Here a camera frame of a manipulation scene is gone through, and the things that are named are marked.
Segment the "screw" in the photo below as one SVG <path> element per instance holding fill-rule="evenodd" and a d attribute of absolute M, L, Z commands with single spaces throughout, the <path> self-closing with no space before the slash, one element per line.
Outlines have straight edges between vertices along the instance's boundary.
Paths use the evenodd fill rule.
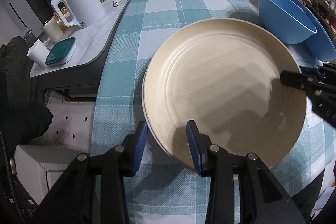
<path fill-rule="evenodd" d="M 86 160 L 86 158 L 87 158 L 87 155 L 86 155 L 86 154 L 79 154 L 79 155 L 77 156 L 77 159 L 78 159 L 79 161 Z"/>
<path fill-rule="evenodd" d="M 213 144 L 213 145 L 210 146 L 210 150 L 213 151 L 213 152 L 218 152 L 219 151 L 219 146 Z"/>
<path fill-rule="evenodd" d="M 250 160 L 256 160 L 258 157 L 255 153 L 248 153 L 247 154 L 247 157 L 250 159 Z"/>
<path fill-rule="evenodd" d="M 117 152 L 122 152 L 124 151 L 125 147 L 123 147 L 122 145 L 117 145 L 114 150 L 116 150 Z"/>

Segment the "table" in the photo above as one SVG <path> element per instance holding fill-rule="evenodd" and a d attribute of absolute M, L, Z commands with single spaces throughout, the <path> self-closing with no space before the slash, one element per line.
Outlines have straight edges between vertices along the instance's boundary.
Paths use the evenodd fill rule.
<path fill-rule="evenodd" d="M 101 77 L 92 131 L 92 155 L 120 144 L 144 120 L 141 89 L 144 72 L 158 47 L 175 31 L 214 17 L 240 18 L 262 25 L 257 0 L 131 0 L 113 39 Z M 299 65 L 320 62 L 305 43 L 289 46 Z M 335 156 L 336 130 L 311 111 L 288 155 L 272 172 L 293 196 Z M 140 170 L 125 178 L 131 223 L 204 223 L 210 180 L 182 168 L 149 134 Z M 235 183 L 235 222 L 240 221 Z"/>
<path fill-rule="evenodd" d="M 119 5 L 114 7 L 113 1 L 106 0 L 102 3 L 105 15 L 91 26 L 84 29 L 72 26 L 65 30 L 61 40 L 75 37 L 77 45 L 68 63 L 50 65 L 47 68 L 34 63 L 30 77 L 37 77 L 46 88 L 53 90 L 98 85 L 116 26 L 129 2 L 119 0 Z"/>

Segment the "shelf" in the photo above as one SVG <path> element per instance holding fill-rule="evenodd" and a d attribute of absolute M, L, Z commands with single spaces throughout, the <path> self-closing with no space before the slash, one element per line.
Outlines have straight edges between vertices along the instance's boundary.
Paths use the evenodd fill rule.
<path fill-rule="evenodd" d="M 324 0 L 321 0 L 321 1 L 322 1 L 322 3 L 323 3 L 323 6 L 324 6 L 324 8 L 326 9 L 327 13 L 331 13 L 331 14 L 336 18 L 335 10 L 331 10 L 331 9 L 329 8 L 329 4 L 327 4 Z"/>
<path fill-rule="evenodd" d="M 331 27 L 329 26 L 329 24 L 326 22 L 326 20 L 315 10 L 314 6 L 311 5 L 307 0 L 302 0 L 303 3 L 310 7 L 313 12 L 314 12 L 314 15 L 317 16 L 321 21 L 322 21 L 322 26 L 324 27 L 324 29 L 326 30 L 326 32 L 328 33 L 328 35 L 330 36 L 330 39 L 333 41 L 336 39 L 336 32 L 334 32 Z"/>

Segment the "cable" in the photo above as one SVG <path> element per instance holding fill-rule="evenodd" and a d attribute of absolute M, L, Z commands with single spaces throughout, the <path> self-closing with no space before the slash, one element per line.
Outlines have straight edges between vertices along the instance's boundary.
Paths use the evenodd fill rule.
<path fill-rule="evenodd" d="M 2 143 L 2 150 L 3 150 L 3 155 L 4 155 L 4 160 L 5 160 L 5 166 L 6 166 L 6 173 L 7 173 L 7 179 L 8 179 L 8 184 L 10 188 L 10 192 L 12 194 L 12 199 L 14 201 L 15 207 L 17 212 L 19 213 L 19 216 L 24 224 L 26 224 L 26 220 L 24 219 L 22 212 L 20 210 L 19 204 L 16 199 L 16 195 L 14 192 L 14 186 L 13 186 L 13 180 L 12 180 L 12 171 L 11 171 L 11 164 L 9 162 L 9 158 L 7 156 L 7 142 L 6 142 L 6 137 L 4 133 L 4 129 L 2 127 L 2 120 L 0 118 L 0 138 L 1 138 L 1 143 Z"/>

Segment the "blue checkered tablecloth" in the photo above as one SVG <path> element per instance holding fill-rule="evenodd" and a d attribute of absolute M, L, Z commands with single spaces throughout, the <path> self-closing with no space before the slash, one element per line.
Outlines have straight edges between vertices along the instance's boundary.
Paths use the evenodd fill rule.
<path fill-rule="evenodd" d="M 144 120 L 141 105 L 145 70 L 159 46 L 187 24 L 214 17 L 261 25 L 257 0 L 131 0 L 120 22 L 101 77 L 92 130 L 92 155 L 120 144 Z M 305 43 L 289 46 L 299 65 L 319 63 Z M 290 195 L 309 184 L 332 160 L 336 131 L 311 111 L 288 155 L 272 172 Z M 210 180 L 181 167 L 149 134 L 140 170 L 125 178 L 132 223 L 204 223 Z M 235 221 L 240 221 L 235 184 Z"/>

